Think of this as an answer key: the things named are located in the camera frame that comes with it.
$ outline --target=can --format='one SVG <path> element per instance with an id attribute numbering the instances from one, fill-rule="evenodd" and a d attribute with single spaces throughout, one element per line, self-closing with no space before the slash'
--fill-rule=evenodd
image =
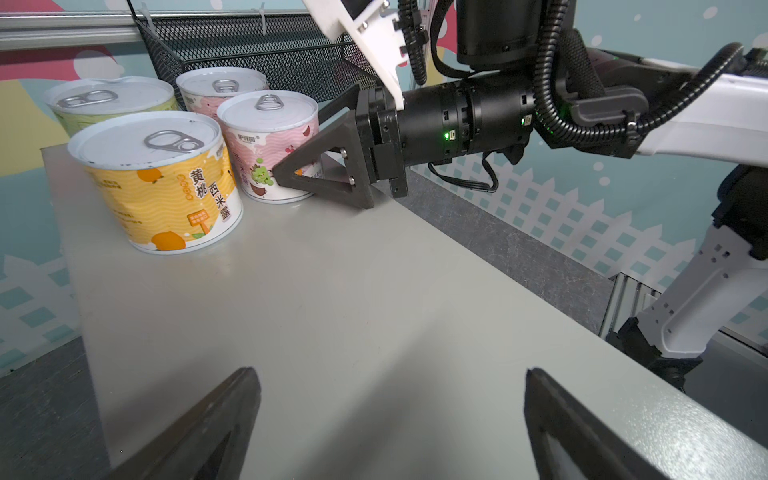
<path id="1" fill-rule="evenodd" d="M 46 91 L 43 101 L 70 137 L 109 118 L 140 111 L 179 109 L 174 88 L 165 81 L 148 77 L 68 81 Z"/>
<path id="2" fill-rule="evenodd" d="M 134 247 L 190 252 L 240 222 L 221 127 L 186 111 L 145 112 L 102 121 L 69 141 Z"/>
<path id="3" fill-rule="evenodd" d="M 225 101 L 218 116 L 226 128 L 233 165 L 243 191 L 254 200 L 287 204 L 311 196 L 281 187 L 272 169 L 317 134 L 317 102 L 295 91 L 262 90 Z M 319 159 L 299 169 L 305 177 L 323 177 Z"/>
<path id="4" fill-rule="evenodd" d="M 269 88 L 260 71 L 241 67 L 198 68 L 176 77 L 187 110 L 215 118 L 219 105 L 240 94 Z"/>

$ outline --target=black cylindrical actuator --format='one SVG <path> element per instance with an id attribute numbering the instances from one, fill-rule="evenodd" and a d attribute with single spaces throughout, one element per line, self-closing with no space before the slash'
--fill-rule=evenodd
<path id="1" fill-rule="evenodd" d="M 405 166 L 501 150 L 533 129 L 531 82 L 495 73 L 407 91 L 397 112 Z"/>
<path id="2" fill-rule="evenodd" d="M 456 59 L 473 70 L 500 70 L 536 56 L 542 0 L 456 0 Z"/>

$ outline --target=pink can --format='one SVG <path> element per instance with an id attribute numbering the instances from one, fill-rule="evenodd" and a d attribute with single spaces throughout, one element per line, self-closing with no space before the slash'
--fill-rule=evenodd
<path id="1" fill-rule="evenodd" d="M 281 187 L 272 169 L 317 134 L 317 111 L 312 98 L 283 90 L 255 91 L 221 104 L 217 114 L 226 125 L 224 136 L 242 191 L 268 204 L 288 204 L 312 195 Z M 297 173 L 322 178 L 323 168 L 314 161 Z"/>
<path id="2" fill-rule="evenodd" d="M 198 68 L 176 77 L 188 111 L 218 120 L 219 105 L 240 94 L 269 88 L 263 73 L 250 68 Z"/>

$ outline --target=metal rail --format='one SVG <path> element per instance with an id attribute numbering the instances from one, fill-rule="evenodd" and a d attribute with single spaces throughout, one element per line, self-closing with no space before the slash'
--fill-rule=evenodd
<path id="1" fill-rule="evenodd" d="M 293 15 L 304 10 L 269 10 Z M 258 15 L 257 10 L 168 11 L 153 18 Z M 130 12 L 50 12 L 0 14 L 0 51 L 82 47 L 141 41 Z"/>

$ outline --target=black wire mesh basket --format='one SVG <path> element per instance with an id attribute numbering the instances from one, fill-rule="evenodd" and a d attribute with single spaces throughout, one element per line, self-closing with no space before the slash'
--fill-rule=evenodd
<path id="1" fill-rule="evenodd" d="M 329 41 L 305 12 L 240 14 L 131 14 L 147 46 L 157 77 L 174 86 L 176 77 L 205 67 L 254 68 L 274 90 L 298 91 L 316 101 L 331 100 L 358 83 L 380 84 L 376 71 L 345 33 Z"/>

